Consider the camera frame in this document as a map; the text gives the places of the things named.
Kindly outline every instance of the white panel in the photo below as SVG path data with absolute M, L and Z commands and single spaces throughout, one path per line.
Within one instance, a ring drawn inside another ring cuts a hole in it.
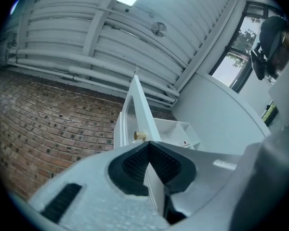
M 193 127 L 187 122 L 180 122 L 180 124 L 183 127 L 185 133 L 187 134 L 188 138 L 190 139 L 191 145 L 193 147 L 199 146 L 200 139 L 196 134 L 196 132 L 194 131 Z
M 207 74 L 191 78 L 172 111 L 191 124 L 208 152 L 242 155 L 247 145 L 270 134 L 239 95 Z
M 122 114 L 120 112 L 116 126 L 114 129 L 114 149 L 118 149 L 123 146 L 123 126 L 122 126 Z
M 30 48 L 34 49 L 34 44 L 30 43 Z M 66 65 L 68 66 L 80 66 L 79 62 L 75 62 L 75 61 L 71 61 L 71 60 L 67 60 L 67 59 L 62 59 L 62 58 L 56 58 L 56 57 L 49 57 L 49 56 L 35 56 L 35 55 L 28 55 L 27 59 L 30 60 L 42 60 L 42 61 L 47 61 L 47 62 L 53 62 L 56 64 L 62 64 L 62 65 Z
M 82 45 L 85 40 L 85 37 L 86 37 L 86 34 L 82 32 L 74 31 L 73 33 L 70 33 L 69 30 L 59 30 L 59 29 L 53 29 L 51 31 L 35 30 L 35 31 L 30 31 L 27 34 L 27 38 L 67 39 L 67 40 L 73 40 L 75 42 L 81 42 Z
M 82 47 L 75 46 L 75 45 L 68 45 L 62 43 L 47 43 L 47 42 L 28 42 L 26 44 L 28 49 L 31 50 L 54 50 L 58 51 L 65 51 L 70 53 L 81 53 Z
M 132 133 L 134 131 L 129 129 L 129 127 L 138 128 L 139 132 L 145 133 L 146 141 L 161 141 L 144 95 L 139 79 L 135 76 L 121 112 L 123 134 L 125 135 L 123 136 L 124 145 L 130 144 L 131 140 L 129 138 L 133 136 Z M 149 197 L 152 198 L 152 203 L 156 203 L 158 211 L 162 213 L 164 207 L 164 185 L 150 163 L 145 172 L 145 182 L 148 185 Z
M 215 25 L 228 0 L 137 0 L 128 13 L 126 6 L 117 4 L 114 10 L 130 17 L 110 14 L 109 18 L 128 24 L 147 35 L 155 22 L 167 27 L 163 38 L 156 38 L 185 64 L 199 50 Z
M 54 13 L 86 13 L 86 14 L 94 15 L 96 11 L 97 11 L 96 8 L 93 8 L 90 6 L 81 6 L 75 2 L 75 4 L 71 3 L 65 6 L 60 4 L 60 6 L 50 7 L 49 5 L 49 7 L 46 7 L 46 8 L 35 9 L 32 11 L 31 16 L 38 17 L 40 15 L 47 15 L 47 14 L 54 14 Z
M 180 147 L 191 145 L 190 139 L 180 122 L 164 119 L 154 119 L 154 121 L 162 142 Z
M 81 19 L 81 20 L 92 20 L 94 14 L 93 13 L 74 13 L 74 12 L 67 12 L 67 13 L 47 13 L 47 14 L 40 14 L 30 17 L 30 21 L 37 21 L 43 19 L 54 19 L 54 18 L 69 18 L 69 19 Z
M 102 30 L 97 48 L 113 52 L 121 59 L 127 58 L 140 68 L 146 68 L 158 76 L 164 75 L 172 81 L 175 81 L 183 71 L 174 61 L 149 44 L 109 26 L 105 26 Z
M 121 59 L 121 58 L 118 58 L 116 56 L 106 54 L 106 53 L 100 51 L 99 48 L 96 49 L 96 51 L 94 53 L 94 57 L 96 59 L 100 59 L 100 60 L 104 60 L 104 61 L 113 63 L 120 68 L 130 70 L 131 74 L 136 71 L 139 76 L 151 77 L 153 75 L 153 74 L 149 73 L 148 70 L 145 70 L 145 69 L 137 70 L 137 68 L 138 68 L 137 65 L 129 63 L 128 61 Z M 162 78 L 161 76 L 158 76 L 158 75 L 155 75 L 153 79 L 158 81 L 160 84 L 163 84 L 165 87 L 167 86 L 167 83 L 169 83 L 168 80 L 165 81 L 165 80 L 163 80 L 164 78 Z
M 90 21 L 71 19 L 71 18 L 60 18 L 60 19 L 48 19 L 30 22 L 28 30 L 70 30 L 86 33 L 89 29 Z
M 96 12 L 94 18 L 91 21 L 83 49 L 82 54 L 85 56 L 94 55 L 94 51 L 96 48 L 96 44 L 103 28 L 103 25 L 106 21 L 107 16 L 109 15 L 109 11 L 116 4 L 117 0 L 102 0 L 99 3 L 100 10 Z M 91 68 L 91 64 L 82 63 L 81 67 L 83 68 Z
M 180 67 L 186 68 L 186 64 L 177 56 L 178 52 L 176 51 L 176 54 L 174 54 L 171 50 L 169 50 L 169 46 L 172 45 L 172 42 L 169 41 L 167 37 L 163 37 L 157 40 L 157 38 L 152 34 L 150 29 L 145 28 L 134 21 L 131 21 L 129 24 L 125 24 L 117 20 L 107 18 L 106 24 L 115 25 L 116 28 L 122 29 L 128 33 L 139 37 L 142 41 L 147 42 L 152 47 L 155 47 L 158 51 L 161 51 L 162 53 L 173 59 Z

